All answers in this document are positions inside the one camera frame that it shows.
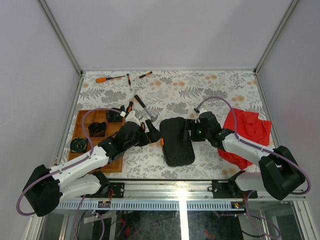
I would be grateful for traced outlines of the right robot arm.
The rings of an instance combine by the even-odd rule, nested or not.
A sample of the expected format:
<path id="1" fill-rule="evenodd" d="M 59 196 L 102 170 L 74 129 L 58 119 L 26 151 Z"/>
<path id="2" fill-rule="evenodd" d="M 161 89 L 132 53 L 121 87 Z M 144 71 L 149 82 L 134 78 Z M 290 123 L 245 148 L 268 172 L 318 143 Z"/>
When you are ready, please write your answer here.
<path id="1" fill-rule="evenodd" d="M 259 172 L 243 171 L 228 184 L 228 192 L 240 197 L 245 191 L 266 191 L 276 200 L 283 200 L 300 187 L 306 177 L 288 148 L 270 148 L 240 136 L 236 130 L 222 128 L 216 116 L 202 112 L 197 119 L 188 119 L 183 137 L 193 142 L 208 141 L 223 152 L 232 153 L 257 165 Z"/>

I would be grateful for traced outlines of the black plastic tool case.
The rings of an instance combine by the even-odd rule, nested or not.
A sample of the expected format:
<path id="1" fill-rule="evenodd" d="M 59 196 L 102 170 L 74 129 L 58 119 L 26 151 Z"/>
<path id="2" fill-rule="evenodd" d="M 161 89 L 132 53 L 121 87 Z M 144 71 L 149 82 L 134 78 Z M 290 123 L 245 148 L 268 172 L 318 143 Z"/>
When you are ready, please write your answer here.
<path id="1" fill-rule="evenodd" d="M 183 167 L 195 161 L 195 153 L 183 117 L 164 119 L 160 122 L 161 146 L 164 159 L 169 167 Z"/>

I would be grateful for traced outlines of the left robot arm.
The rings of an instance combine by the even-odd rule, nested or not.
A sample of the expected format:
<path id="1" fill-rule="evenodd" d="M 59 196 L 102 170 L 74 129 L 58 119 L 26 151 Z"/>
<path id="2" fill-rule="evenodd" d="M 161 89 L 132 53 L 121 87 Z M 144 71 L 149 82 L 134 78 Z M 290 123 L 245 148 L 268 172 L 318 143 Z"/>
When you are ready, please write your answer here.
<path id="1" fill-rule="evenodd" d="M 64 200 L 80 196 L 105 197 L 110 191 L 110 181 L 98 168 L 121 158 L 132 147 L 143 147 L 160 138 L 161 133 L 150 120 L 127 121 L 89 152 L 51 168 L 36 167 L 23 194 L 38 217 L 51 213 Z"/>

